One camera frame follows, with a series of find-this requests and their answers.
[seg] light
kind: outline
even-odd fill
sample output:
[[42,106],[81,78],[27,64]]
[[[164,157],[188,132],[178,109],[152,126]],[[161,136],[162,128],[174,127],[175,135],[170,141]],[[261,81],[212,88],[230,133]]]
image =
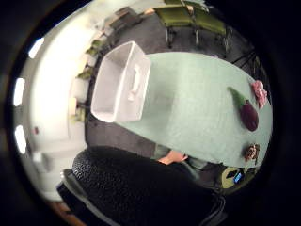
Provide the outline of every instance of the light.
[[24,85],[25,85],[25,79],[18,78],[15,85],[15,91],[13,94],[13,104],[15,106],[18,106],[22,103]]
[[17,141],[19,152],[25,153],[26,152],[26,139],[25,139],[23,127],[21,125],[18,125],[16,127],[15,138]]
[[43,45],[43,43],[44,43],[44,38],[40,38],[40,39],[36,40],[36,42],[34,43],[32,48],[28,52],[28,55],[30,58],[34,58],[36,56],[38,50]]

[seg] purple eggplant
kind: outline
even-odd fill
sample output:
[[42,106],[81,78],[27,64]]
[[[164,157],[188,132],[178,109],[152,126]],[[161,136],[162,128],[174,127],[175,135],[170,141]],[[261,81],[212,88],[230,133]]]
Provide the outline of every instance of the purple eggplant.
[[247,98],[244,97],[236,89],[228,87],[228,90],[231,92],[234,103],[239,109],[239,113],[243,124],[249,131],[255,131],[259,123],[257,111],[249,102],[249,100],[247,100]]

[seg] plastic container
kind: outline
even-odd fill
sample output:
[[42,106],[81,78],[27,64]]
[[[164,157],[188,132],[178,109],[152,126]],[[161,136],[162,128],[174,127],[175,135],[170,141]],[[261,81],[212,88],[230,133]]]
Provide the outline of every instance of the plastic container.
[[134,42],[104,56],[95,82],[91,113],[100,121],[141,119],[151,61]]

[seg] green table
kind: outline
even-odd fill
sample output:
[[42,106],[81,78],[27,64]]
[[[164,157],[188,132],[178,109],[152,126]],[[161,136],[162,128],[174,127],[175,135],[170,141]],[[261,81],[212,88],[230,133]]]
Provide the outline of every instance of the green table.
[[[222,59],[191,53],[160,53],[151,60],[143,114],[140,121],[120,126],[190,156],[252,168],[261,165],[272,134],[272,107],[256,104],[247,73]],[[248,131],[227,90],[232,86],[250,100],[259,113],[259,127]],[[247,145],[261,145],[258,163],[245,162]]]

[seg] floor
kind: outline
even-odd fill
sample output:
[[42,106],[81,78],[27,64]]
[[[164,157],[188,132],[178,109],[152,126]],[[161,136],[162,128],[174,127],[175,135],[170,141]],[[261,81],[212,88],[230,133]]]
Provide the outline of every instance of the floor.
[[[165,29],[160,23],[157,15],[153,14],[142,20],[130,28],[123,30],[118,38],[115,46],[123,44],[129,40],[134,40],[146,54],[162,53],[162,52],[190,52],[201,53],[210,56],[222,58],[224,49],[222,44],[214,39],[214,35],[210,32],[203,31],[201,33],[200,48],[195,45],[195,35],[191,28],[176,28],[177,35],[172,43],[172,48],[166,46]],[[228,62],[245,55],[253,47],[242,38],[234,29],[229,37],[231,51],[225,58]],[[246,59],[239,61],[237,66],[244,63]],[[247,73],[251,74],[249,64],[243,67]],[[90,83],[88,103],[93,91],[93,80]],[[136,135],[114,123],[106,123],[96,120],[91,114],[87,117],[86,123],[86,140],[87,145],[107,145],[121,148],[132,153],[137,153],[145,157],[152,157],[154,153],[155,144],[143,137]],[[212,186],[213,178],[219,168],[208,165],[205,171],[201,173],[202,180],[200,183],[204,186]]]

